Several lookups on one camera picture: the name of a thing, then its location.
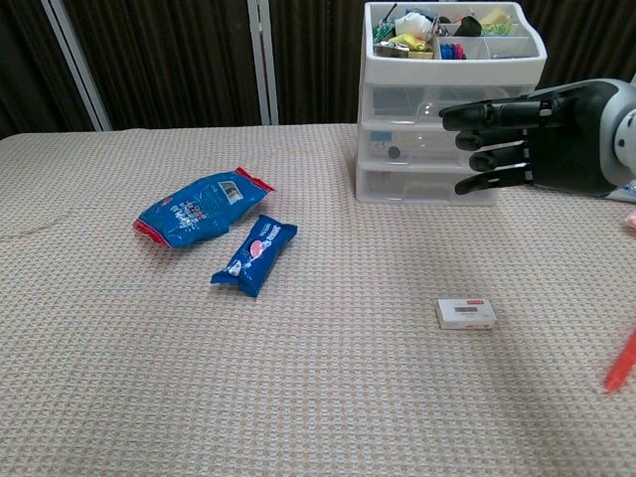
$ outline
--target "curtain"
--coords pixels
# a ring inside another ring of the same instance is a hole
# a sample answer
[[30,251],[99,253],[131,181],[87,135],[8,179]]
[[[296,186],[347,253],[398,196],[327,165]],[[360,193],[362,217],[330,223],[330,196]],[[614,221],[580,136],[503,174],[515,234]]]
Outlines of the curtain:
[[92,130],[40,0],[0,2],[0,139]]
[[261,124],[244,0],[65,0],[114,129]]
[[269,0],[281,124],[356,122],[364,0]]
[[548,61],[539,87],[636,73],[634,0],[519,0]]

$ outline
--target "pen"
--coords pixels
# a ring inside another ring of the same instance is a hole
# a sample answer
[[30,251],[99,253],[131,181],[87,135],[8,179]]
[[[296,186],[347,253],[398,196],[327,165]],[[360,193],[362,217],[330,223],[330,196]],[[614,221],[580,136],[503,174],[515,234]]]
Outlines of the pen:
[[605,390],[608,393],[616,391],[623,386],[634,363],[636,363],[636,330],[629,337],[625,348],[620,352],[614,366],[612,366],[607,378],[605,378]]

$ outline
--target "blue snack bag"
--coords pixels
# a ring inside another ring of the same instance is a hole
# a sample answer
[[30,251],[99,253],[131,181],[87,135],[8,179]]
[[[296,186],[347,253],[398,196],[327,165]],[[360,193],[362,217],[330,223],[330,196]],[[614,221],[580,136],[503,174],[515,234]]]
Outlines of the blue snack bag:
[[223,270],[212,275],[211,283],[233,283],[245,294],[258,294],[280,252],[294,238],[297,226],[258,216],[247,239]]
[[164,246],[218,237],[274,189],[243,168],[204,177],[143,212],[132,225]]

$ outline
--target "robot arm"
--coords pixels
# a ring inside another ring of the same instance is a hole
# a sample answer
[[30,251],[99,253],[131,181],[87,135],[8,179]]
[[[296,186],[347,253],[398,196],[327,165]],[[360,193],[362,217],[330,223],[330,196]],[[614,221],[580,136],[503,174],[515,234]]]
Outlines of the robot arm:
[[477,151],[482,174],[457,194],[522,184],[605,195],[636,177],[636,85],[591,79],[525,97],[448,107],[445,129],[459,149]]

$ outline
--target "table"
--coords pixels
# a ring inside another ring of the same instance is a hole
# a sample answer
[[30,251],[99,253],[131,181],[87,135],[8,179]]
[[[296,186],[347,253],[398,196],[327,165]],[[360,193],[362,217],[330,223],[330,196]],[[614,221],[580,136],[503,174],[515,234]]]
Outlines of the table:
[[[349,124],[0,142],[0,474],[634,475],[632,206],[358,203]],[[155,201],[243,166],[278,192],[167,249]],[[209,283],[258,213],[298,226],[256,300]],[[442,331],[441,297],[496,329]]]

